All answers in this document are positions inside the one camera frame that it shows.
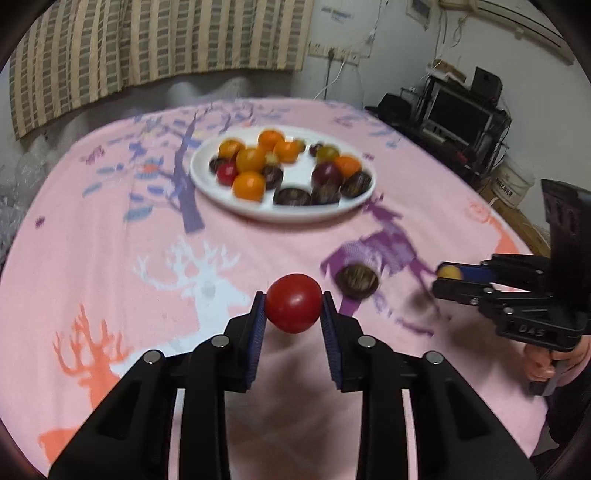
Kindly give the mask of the person's right hand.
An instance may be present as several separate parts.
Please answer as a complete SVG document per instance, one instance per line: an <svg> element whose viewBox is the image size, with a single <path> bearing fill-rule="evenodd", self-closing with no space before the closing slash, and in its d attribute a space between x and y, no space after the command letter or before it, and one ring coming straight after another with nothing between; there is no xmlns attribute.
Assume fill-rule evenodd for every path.
<svg viewBox="0 0 591 480"><path fill-rule="evenodd" d="M577 347L570 352L550 351L526 345L523 350L525 375L531 381L545 382L557 375L555 362L565 361L566 368L559 375L559 384L566 385L576 378L590 360L590 337L583 336Z"/></svg>

